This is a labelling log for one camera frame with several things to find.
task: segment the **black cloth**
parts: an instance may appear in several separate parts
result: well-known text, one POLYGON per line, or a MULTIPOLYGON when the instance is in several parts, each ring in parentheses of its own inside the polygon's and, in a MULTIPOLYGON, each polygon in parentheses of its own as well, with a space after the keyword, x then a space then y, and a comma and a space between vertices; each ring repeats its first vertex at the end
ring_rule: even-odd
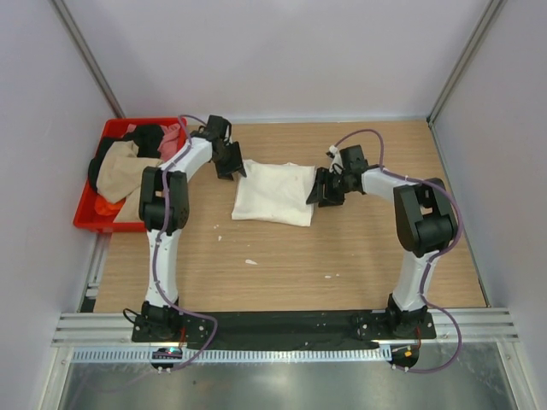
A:
POLYGON ((114 137, 103 137, 97 153, 87 168, 87 180, 93 191, 97 192, 97 180, 99 171, 103 164, 104 156, 109 152, 113 143, 119 141, 133 141, 138 146, 137 157, 139 158, 160 158, 161 153, 157 150, 163 140, 163 130, 157 124, 149 124, 144 126, 136 126, 135 131, 128 132, 122 139, 114 137))
POLYGON ((137 126, 135 131, 128 132, 122 141, 133 141, 138 146, 139 158, 159 158, 160 144, 163 140, 163 130, 157 124, 137 126))

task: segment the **wooden tabletop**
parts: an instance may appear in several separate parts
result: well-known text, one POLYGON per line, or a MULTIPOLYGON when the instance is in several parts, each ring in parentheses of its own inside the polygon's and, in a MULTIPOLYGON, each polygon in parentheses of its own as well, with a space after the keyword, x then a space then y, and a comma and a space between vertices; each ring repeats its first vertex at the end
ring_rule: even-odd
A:
MULTIPOLYGON (((233 126, 244 158, 327 167, 328 147, 345 134, 372 127, 385 138, 385 165, 418 178, 442 177, 425 121, 260 124, 233 126)), ((379 157, 373 134, 354 136, 369 163, 379 157)), ((397 283, 403 249, 393 205, 351 193, 342 207, 316 209, 311 227, 231 220, 237 182, 202 167, 189 183, 190 219, 179 242, 180 304, 191 310, 264 311, 385 308, 397 283), (251 259, 257 265, 248 265, 251 259)), ((95 312, 140 311, 148 285, 144 233, 115 233, 95 312)), ((464 239, 441 258, 429 293, 445 307, 483 307, 464 239)))

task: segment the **white strip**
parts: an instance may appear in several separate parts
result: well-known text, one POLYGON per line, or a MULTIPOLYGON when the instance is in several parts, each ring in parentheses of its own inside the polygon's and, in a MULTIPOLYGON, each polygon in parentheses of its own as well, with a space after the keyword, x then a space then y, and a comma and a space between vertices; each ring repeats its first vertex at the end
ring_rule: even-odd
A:
MULTIPOLYGON (((71 363, 164 363, 169 360, 152 360, 157 348, 76 348, 71 363)), ((196 350, 185 348, 182 358, 173 363, 190 359, 196 350)), ((237 350, 205 350, 195 363, 310 363, 345 361, 391 360, 391 347, 381 346, 374 350, 336 350, 313 352, 254 352, 237 350)))

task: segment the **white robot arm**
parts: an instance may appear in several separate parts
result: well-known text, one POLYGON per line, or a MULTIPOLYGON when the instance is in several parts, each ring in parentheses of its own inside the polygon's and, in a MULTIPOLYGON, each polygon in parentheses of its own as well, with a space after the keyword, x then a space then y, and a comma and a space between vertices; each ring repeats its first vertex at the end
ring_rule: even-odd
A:
MULTIPOLYGON (((180 161, 176 162, 171 168, 170 172, 183 173, 186 177, 186 183, 190 181, 191 177, 196 171, 207 162, 210 162, 213 158, 213 145, 203 138, 193 138, 191 143, 186 141, 185 146, 175 155, 170 161, 162 164, 160 170, 166 169, 171 162, 176 161, 177 157, 182 153, 185 153, 180 161)), ((163 293, 172 303, 176 303, 179 300, 179 292, 177 291, 176 284, 176 266, 177 266, 177 249, 179 247, 179 238, 181 229, 176 229, 168 234, 163 232, 160 236, 162 240, 162 246, 159 247, 157 253, 157 278, 160 281, 160 286, 163 293)), ((156 240, 160 229, 147 230, 149 248, 150 248, 150 278, 148 283, 148 290, 146 292, 145 300, 151 306, 162 307, 165 305, 165 301, 160 296, 156 284, 154 283, 154 276, 152 274, 154 263, 154 247, 156 246, 156 240)))
POLYGON ((182 327, 179 312, 166 303, 158 286, 171 304, 178 304, 177 251, 180 233, 190 212, 188 181, 191 177, 210 161, 215 163, 220 179, 233 180, 235 172, 246 176, 239 143, 232 141, 231 134, 229 121, 210 115, 207 125, 192 132, 191 138, 171 160, 160 167, 147 167, 143 172, 138 214, 149 241, 150 278, 141 314, 135 319, 134 342, 157 341, 162 336, 167 340, 182 327), (164 191, 162 176, 166 171, 169 204, 164 226, 166 200, 157 193, 164 191))
POLYGON ((341 149, 334 155, 330 169, 318 168, 315 185, 307 203, 318 206, 339 206, 345 194, 358 191, 380 196, 394 204, 397 236, 404 248, 403 265, 397 286, 387 303, 387 318, 394 336, 410 337, 423 323, 427 306, 424 303, 438 258, 432 256, 446 249, 457 232, 457 223, 450 201, 431 184, 444 188, 440 179, 417 184, 395 178, 379 166, 369 166, 361 146, 341 149), (423 284, 424 271, 429 274, 423 284))

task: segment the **white cloth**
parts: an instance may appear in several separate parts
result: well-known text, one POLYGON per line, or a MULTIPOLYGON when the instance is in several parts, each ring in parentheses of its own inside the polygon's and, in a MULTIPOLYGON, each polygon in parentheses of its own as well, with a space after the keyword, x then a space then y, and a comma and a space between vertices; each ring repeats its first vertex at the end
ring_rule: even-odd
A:
POLYGON ((309 226, 313 205, 306 205, 315 180, 315 167, 269 165, 244 160, 247 178, 240 177, 233 220, 266 220, 309 226))

